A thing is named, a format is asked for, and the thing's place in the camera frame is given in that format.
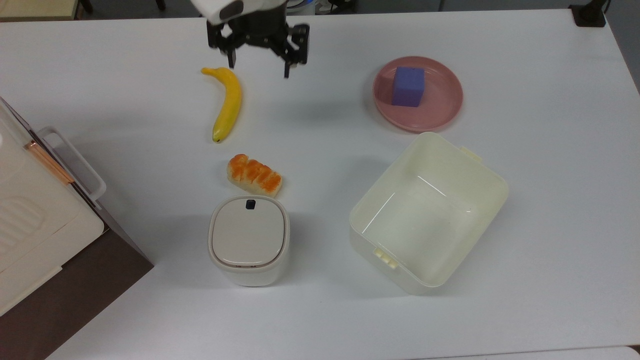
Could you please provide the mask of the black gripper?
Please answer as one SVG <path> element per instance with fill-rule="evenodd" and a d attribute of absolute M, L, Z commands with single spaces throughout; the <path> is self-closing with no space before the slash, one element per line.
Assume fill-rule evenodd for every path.
<path fill-rule="evenodd" d="M 242 14 L 222 23 L 206 21 L 208 45 L 228 59 L 228 66 L 236 66 L 236 50 L 245 44 L 272 50 L 285 63 L 284 79 L 290 78 L 293 66 L 305 65 L 309 57 L 310 25 L 297 23 L 290 26 L 286 8 L 274 7 Z"/>

